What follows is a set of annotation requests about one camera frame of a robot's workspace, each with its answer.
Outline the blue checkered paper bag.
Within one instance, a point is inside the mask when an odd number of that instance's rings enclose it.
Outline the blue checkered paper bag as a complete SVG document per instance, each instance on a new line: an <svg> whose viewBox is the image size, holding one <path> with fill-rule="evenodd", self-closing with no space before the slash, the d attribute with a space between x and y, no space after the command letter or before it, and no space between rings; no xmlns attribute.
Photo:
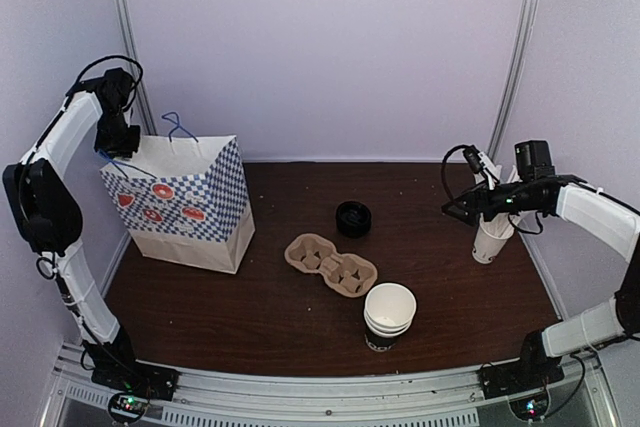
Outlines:
<svg viewBox="0 0 640 427"><path fill-rule="evenodd" d="M236 136L196 136L175 112L165 136L144 135L128 160L105 157L100 174L141 254L234 274L255 233Z"/></svg>

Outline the stack of paper coffee cups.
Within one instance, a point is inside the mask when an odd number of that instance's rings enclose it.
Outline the stack of paper coffee cups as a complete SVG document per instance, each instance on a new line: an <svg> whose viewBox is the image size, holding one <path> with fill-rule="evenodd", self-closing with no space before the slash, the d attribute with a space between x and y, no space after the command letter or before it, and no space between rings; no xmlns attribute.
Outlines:
<svg viewBox="0 0 640 427"><path fill-rule="evenodd" d="M398 283L382 283L366 295L365 343L375 352L389 351L408 331L417 312L413 292Z"/></svg>

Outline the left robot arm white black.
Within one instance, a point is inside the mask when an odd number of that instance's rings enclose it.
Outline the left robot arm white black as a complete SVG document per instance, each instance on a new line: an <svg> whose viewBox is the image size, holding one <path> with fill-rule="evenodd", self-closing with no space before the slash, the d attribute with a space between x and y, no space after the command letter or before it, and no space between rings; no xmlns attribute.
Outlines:
<svg viewBox="0 0 640 427"><path fill-rule="evenodd" d="M56 283L94 364L103 367L123 391L137 389L144 371L89 270L81 240L81 209L64 176L91 129L97 131L97 153L136 152L140 129L130 125L126 115L136 87L134 77L122 68L97 78L78 77L38 140L2 174L17 229L38 256L38 271Z"/></svg>

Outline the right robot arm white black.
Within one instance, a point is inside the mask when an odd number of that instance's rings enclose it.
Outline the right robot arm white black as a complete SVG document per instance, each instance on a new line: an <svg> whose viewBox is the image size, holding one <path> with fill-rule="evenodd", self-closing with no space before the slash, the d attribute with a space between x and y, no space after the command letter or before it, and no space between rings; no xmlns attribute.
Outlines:
<svg viewBox="0 0 640 427"><path fill-rule="evenodd" d="M514 177L499 178L500 169L476 146L459 144L475 176L474 186L454 195L445 178L448 163L440 167L448 198L443 214L476 228L473 258L491 263L506 241L519 231L518 220L531 213L535 220L557 217L582 228L617 252L627 263L620 288L608 301L529 334L522 345L512 377L519 387L535 387L563 356L586 347L639 338L639 212L589 185L575 175L559 175L544 140L515 146Z"/></svg>

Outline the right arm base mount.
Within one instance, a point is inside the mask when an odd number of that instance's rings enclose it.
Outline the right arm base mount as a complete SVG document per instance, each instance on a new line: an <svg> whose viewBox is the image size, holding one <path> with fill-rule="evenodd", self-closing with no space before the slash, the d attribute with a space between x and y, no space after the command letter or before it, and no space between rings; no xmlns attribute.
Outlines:
<svg viewBox="0 0 640 427"><path fill-rule="evenodd" d="M554 363L544 366L541 371L522 367L519 361L487 364L478 370L478 379L485 399L542 389L548 384L563 380L564 377L563 369Z"/></svg>

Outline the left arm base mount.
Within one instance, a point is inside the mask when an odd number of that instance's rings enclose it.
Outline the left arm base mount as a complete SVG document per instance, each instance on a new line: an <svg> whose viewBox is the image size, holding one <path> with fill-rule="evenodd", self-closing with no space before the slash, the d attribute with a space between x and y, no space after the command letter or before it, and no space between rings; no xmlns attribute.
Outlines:
<svg viewBox="0 0 640 427"><path fill-rule="evenodd" d="M91 380L95 384L136 397L171 401L179 380L179 372L172 368L144 363L135 363L133 367L105 363L94 368Z"/></svg>

